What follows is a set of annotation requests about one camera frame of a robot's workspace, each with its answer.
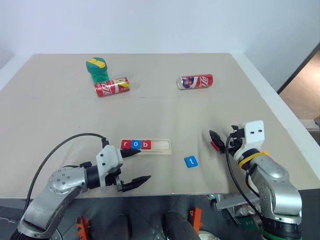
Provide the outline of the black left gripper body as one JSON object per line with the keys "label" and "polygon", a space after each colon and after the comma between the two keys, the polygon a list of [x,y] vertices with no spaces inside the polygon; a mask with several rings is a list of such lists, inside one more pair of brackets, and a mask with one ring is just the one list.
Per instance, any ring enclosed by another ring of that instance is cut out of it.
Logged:
{"label": "black left gripper body", "polygon": [[117,169],[115,172],[109,173],[105,177],[105,185],[112,186],[115,185],[118,192],[124,191],[124,183],[120,179],[121,169]]}

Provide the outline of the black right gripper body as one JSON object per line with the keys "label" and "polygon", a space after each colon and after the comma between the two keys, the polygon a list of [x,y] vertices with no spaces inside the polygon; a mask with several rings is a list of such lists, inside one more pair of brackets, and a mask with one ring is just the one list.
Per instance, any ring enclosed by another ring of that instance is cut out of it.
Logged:
{"label": "black right gripper body", "polygon": [[245,138],[245,130],[244,128],[240,128],[239,125],[231,125],[233,132],[230,133],[229,142],[226,144],[229,151],[237,151],[243,144],[243,139]]}

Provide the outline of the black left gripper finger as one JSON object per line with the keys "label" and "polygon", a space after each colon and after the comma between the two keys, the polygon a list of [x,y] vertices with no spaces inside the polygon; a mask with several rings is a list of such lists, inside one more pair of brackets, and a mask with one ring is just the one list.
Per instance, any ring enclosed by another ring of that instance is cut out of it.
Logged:
{"label": "black left gripper finger", "polygon": [[128,158],[136,154],[139,154],[140,152],[141,152],[140,149],[121,149],[120,150],[122,158]]}
{"label": "black left gripper finger", "polygon": [[124,183],[122,182],[122,192],[127,192],[133,189],[138,188],[142,184],[144,184],[147,180],[151,178],[151,175],[146,175],[146,176],[141,176],[138,178],[134,178],[131,182],[129,183]]}

